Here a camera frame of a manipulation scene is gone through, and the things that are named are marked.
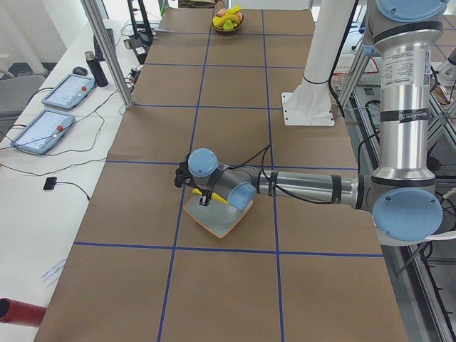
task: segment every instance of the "brown paper surface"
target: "brown paper surface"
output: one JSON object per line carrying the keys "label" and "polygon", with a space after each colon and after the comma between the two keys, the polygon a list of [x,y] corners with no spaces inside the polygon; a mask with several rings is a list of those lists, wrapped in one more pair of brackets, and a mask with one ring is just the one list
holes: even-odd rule
{"label": "brown paper surface", "polygon": [[238,164],[272,143],[266,166],[356,173],[342,120],[284,125],[311,13],[244,14],[220,36],[212,10],[167,10],[36,342],[406,341],[368,213],[257,196],[218,239],[182,212],[174,171],[199,147]]}

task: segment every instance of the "red cylinder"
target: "red cylinder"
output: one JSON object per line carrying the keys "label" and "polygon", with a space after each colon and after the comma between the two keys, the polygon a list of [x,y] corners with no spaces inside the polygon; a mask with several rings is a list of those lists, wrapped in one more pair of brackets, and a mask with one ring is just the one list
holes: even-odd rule
{"label": "red cylinder", "polygon": [[11,323],[20,326],[40,326],[46,308],[33,304],[0,299],[0,323]]}

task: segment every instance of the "table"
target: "table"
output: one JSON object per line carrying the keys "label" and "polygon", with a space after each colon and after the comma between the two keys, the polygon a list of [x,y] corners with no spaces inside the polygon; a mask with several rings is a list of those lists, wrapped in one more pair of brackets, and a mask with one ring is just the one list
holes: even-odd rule
{"label": "table", "polygon": [[[120,37],[123,24],[122,21],[105,22],[106,27],[114,29],[116,39]],[[75,66],[88,69],[84,57],[84,51],[88,50],[93,50],[93,33],[90,26],[86,25],[47,77],[42,88],[55,86],[71,73]],[[117,56],[125,75],[138,64],[134,53],[125,50],[122,40],[117,47]],[[71,111],[76,120],[97,108],[116,89],[108,66],[105,62],[102,62],[102,66],[109,84],[104,88],[96,88]],[[29,123],[44,108],[40,101],[45,94],[46,92],[42,92],[36,95],[16,123]],[[121,105],[120,96],[115,94],[98,111],[105,123],[91,151],[68,152],[51,157],[25,155],[14,149],[0,150],[0,163],[41,174],[71,164],[102,159],[106,156],[122,120],[123,110],[119,111]],[[74,125],[51,153],[88,149],[101,123],[102,120],[92,114]],[[13,138],[18,132],[19,129],[13,128],[8,136]],[[0,148],[8,146],[7,139],[0,144]],[[57,176],[59,182],[76,183],[91,195],[103,164],[104,162],[88,163],[52,175]],[[55,190],[44,192],[45,179],[46,176],[28,176],[0,166],[0,294],[2,297],[41,306],[48,305],[56,282],[46,286],[40,277],[68,256],[88,206],[86,196],[72,185],[56,185]],[[36,332],[36,328],[2,324],[0,341],[28,342],[33,340]]]}
{"label": "table", "polygon": [[369,213],[257,196],[218,239],[182,212],[174,171],[199,147],[239,164],[270,143],[266,167],[356,173],[340,118],[283,123],[310,12],[245,11],[234,36],[211,17],[166,12],[35,342],[406,341]]}

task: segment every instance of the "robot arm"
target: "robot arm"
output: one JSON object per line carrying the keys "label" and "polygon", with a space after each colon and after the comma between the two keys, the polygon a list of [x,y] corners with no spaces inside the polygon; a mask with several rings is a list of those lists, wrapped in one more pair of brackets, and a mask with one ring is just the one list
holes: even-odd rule
{"label": "robot arm", "polygon": [[365,40],[371,40],[380,51],[383,64],[380,162],[372,175],[342,178],[254,168],[233,170],[219,164],[212,152],[197,150],[188,157],[187,168],[184,165],[177,172],[186,174],[186,180],[181,178],[177,183],[198,187],[209,198],[212,191],[217,192],[237,209],[243,209],[255,193],[349,204],[371,212],[377,227],[400,241],[418,241],[436,232],[442,209],[433,194],[435,176],[426,166],[430,49],[442,34],[446,2],[368,2]]}

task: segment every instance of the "blue joint cap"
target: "blue joint cap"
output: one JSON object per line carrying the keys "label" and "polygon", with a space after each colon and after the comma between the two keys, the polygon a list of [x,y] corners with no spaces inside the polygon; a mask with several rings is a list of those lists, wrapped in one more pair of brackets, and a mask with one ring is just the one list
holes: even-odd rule
{"label": "blue joint cap", "polygon": [[194,177],[198,178],[211,175],[218,165],[217,156],[207,148],[199,148],[193,151],[188,158],[188,170]]}
{"label": "blue joint cap", "polygon": [[432,18],[447,8],[449,0],[377,0],[378,10],[386,18],[414,23]]}
{"label": "blue joint cap", "polygon": [[257,189],[249,182],[238,184],[228,195],[228,203],[238,210],[245,210],[253,200]]}
{"label": "blue joint cap", "polygon": [[407,242],[434,234],[443,218],[442,207],[433,194],[406,187],[381,196],[372,215],[377,228],[389,237]]}

